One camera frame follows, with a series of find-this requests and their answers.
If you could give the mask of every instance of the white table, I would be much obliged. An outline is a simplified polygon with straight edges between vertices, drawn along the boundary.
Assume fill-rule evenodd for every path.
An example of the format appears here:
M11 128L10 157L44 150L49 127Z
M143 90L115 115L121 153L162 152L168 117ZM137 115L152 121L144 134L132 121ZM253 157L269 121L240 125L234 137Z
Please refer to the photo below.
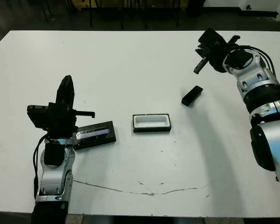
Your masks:
M9 32L0 42L0 211L32 211L32 155L44 131L26 108L54 102L72 75L74 108L96 112L77 125L112 120L117 141L76 153L69 213L280 217L280 185L254 159L236 79L209 65L193 73L202 33ZM280 81L280 32L219 33L268 53ZM202 95L181 105L195 85ZM169 113L171 132L134 134L140 113Z

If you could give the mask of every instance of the robotic arm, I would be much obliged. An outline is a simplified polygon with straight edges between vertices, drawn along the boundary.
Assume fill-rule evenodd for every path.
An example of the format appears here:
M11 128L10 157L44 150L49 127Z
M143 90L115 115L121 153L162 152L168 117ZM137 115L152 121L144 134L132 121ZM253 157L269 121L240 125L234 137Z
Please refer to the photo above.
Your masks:
M196 74L209 61L219 72L237 79L240 95L250 113L251 145L256 162L274 171L280 182L280 84L270 57L260 49L238 46L239 36L226 42L216 31L208 29L199 38L196 52L203 58Z
M33 154L35 207L32 224L61 224L66 220L73 181L75 152L72 136L77 131L76 115L95 117L94 112L74 110L74 96L71 76L66 76L59 86L55 103L27 107L27 114L35 127L47 131ZM43 140L45 150L41 154L42 178L38 182L38 147Z

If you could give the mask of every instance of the black cable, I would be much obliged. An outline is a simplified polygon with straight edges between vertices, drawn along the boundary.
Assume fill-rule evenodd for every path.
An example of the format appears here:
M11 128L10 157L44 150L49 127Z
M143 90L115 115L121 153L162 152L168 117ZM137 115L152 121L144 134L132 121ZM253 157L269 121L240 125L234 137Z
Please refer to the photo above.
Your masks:
M257 50L257 51L259 51L259 52L261 52L262 54L264 54L266 57L267 57L267 59L270 61L270 63L271 63L271 66L272 66L272 72L273 72L273 74L274 75L276 75L276 73L275 73L275 68L274 68L274 65L273 65L273 62L272 62L272 60L271 60L271 58L270 58L270 56L269 55L267 55L267 53L266 52L264 52L264 51L262 51L262 50L260 50L260 49L258 49L258 48L255 48L255 47L250 47L251 49L254 49L254 50Z
M269 70L271 70L271 66L270 66L269 61L267 60L267 58L266 58L261 52L258 51L258 53L259 53L259 54L261 55L261 57L266 61L266 64L267 64Z
M38 190L38 175L37 175L37 169L38 169L38 147L40 146L40 144L42 143L42 141L44 139L46 139L48 137L48 134L45 134L44 136L41 137L41 139L39 139L38 144L34 150L33 153L33 167L34 167L34 171L35 171L35 178L34 178L34 199L36 198L37 195L37 190Z

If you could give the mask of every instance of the black sponge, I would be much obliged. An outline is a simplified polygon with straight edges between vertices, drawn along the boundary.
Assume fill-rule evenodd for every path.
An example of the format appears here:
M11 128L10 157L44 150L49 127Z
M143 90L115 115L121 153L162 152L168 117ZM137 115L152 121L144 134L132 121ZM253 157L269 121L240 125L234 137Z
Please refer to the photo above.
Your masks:
M192 103L202 92L203 88L196 85L186 96L182 98L182 104L188 106L190 103Z

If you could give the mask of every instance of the chair leg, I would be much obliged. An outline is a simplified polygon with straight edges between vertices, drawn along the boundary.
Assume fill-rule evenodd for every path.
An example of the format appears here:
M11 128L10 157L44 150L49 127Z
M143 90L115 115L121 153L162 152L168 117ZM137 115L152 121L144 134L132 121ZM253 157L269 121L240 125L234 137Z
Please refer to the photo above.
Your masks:
M47 4L48 12L50 13L50 15L53 15L53 13L51 12L48 0L46 0L46 4Z
M181 0L178 0L178 8L177 8L177 20L176 20L176 26L179 27L179 12L181 10Z
M144 0L144 27L147 29L147 0Z
M122 6L121 6L121 29L123 29L124 8L125 8L125 0L122 0Z
M98 0L94 0L95 1L95 5L97 6L97 8L99 8L98 6Z
M43 1L41 2L41 4L42 4L42 13L43 13L43 16L45 17L46 22L49 22L48 17L47 17L47 14L46 14L46 11L45 11L45 8L43 7Z
M92 7L91 7L91 0L89 0L89 19L90 19L90 27L92 27Z
M67 14L69 15L69 19L71 20L71 6L70 6L70 0L66 0L65 4L66 4L66 8L67 8Z

